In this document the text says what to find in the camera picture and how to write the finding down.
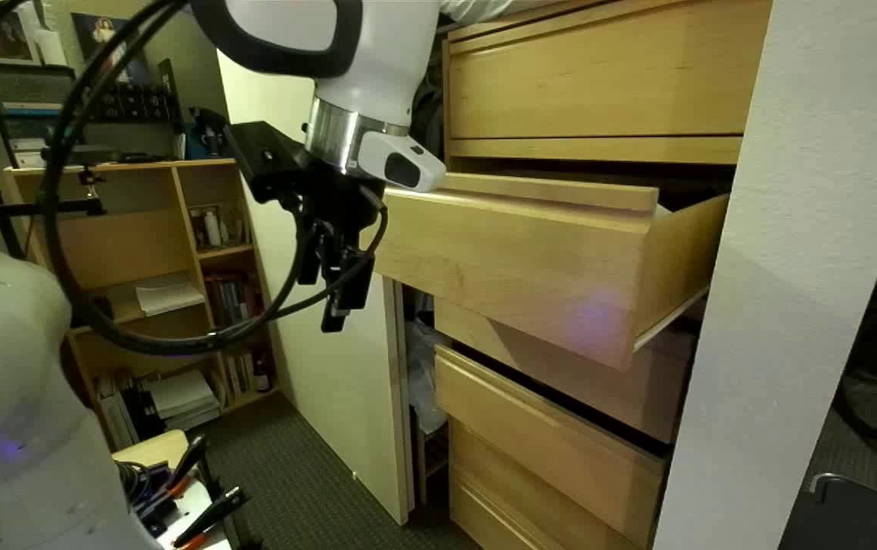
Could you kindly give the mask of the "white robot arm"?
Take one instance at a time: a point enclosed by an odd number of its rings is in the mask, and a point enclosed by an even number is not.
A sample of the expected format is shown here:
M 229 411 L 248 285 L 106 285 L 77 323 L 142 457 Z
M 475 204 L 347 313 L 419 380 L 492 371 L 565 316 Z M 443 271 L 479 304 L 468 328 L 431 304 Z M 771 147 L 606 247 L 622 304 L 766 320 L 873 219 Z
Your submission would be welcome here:
M 365 307 L 387 230 L 381 193 L 431 190 L 447 166 L 414 136 L 443 0 L 151 0 L 101 47 L 58 110 L 40 182 L 40 263 L 0 252 L 0 550 L 159 550 L 118 484 L 97 417 L 61 372 L 61 339 L 82 318 L 142 354 L 212 354 L 300 308 L 291 294 L 206 337 L 118 331 L 74 279 L 58 209 L 80 130 L 128 61 L 178 13 L 194 13 L 225 57 L 258 74 L 309 76 L 300 140 L 270 121 L 231 121 L 225 140 L 248 190 L 297 222 L 285 289 L 317 285 L 331 334 Z

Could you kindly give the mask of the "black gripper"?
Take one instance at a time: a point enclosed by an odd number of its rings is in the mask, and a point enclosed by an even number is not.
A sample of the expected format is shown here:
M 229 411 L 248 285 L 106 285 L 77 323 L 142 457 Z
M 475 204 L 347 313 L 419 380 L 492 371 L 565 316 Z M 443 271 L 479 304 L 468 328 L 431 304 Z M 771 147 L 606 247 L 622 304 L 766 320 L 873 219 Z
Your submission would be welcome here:
M 369 294 L 372 256 L 365 253 L 361 234 L 379 219 L 381 187 L 340 175 L 270 121 L 231 121 L 225 144 L 251 196 L 260 204 L 279 202 L 300 219 L 303 266 L 326 270 L 321 331 L 340 334 L 350 308 L 361 308 Z

